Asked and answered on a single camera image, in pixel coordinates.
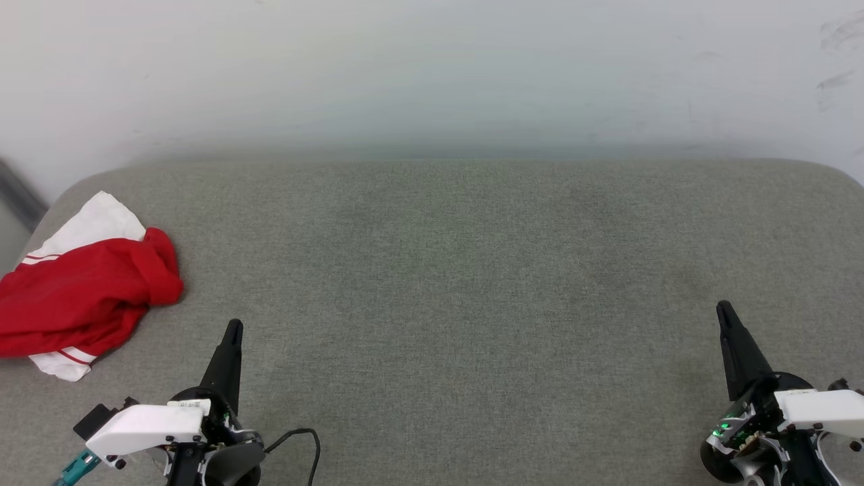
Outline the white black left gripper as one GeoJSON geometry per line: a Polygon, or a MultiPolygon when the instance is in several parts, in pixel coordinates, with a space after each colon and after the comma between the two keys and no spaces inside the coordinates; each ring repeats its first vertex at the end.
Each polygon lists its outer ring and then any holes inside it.
{"type": "Polygon", "coordinates": [[[98,405],[84,417],[84,472],[126,467],[147,452],[167,485],[257,485],[267,455],[261,436],[241,426],[241,320],[231,319],[200,387],[165,405],[127,398],[120,408],[98,405]]]}

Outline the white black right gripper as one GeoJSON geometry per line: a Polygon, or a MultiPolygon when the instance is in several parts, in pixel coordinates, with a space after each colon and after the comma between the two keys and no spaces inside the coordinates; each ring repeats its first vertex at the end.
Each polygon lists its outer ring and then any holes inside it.
{"type": "Polygon", "coordinates": [[[851,485],[830,466],[823,442],[862,450],[862,391],[839,379],[828,391],[775,373],[731,302],[717,304],[726,391],[731,401],[701,444],[701,463],[740,485],[851,485]]]}

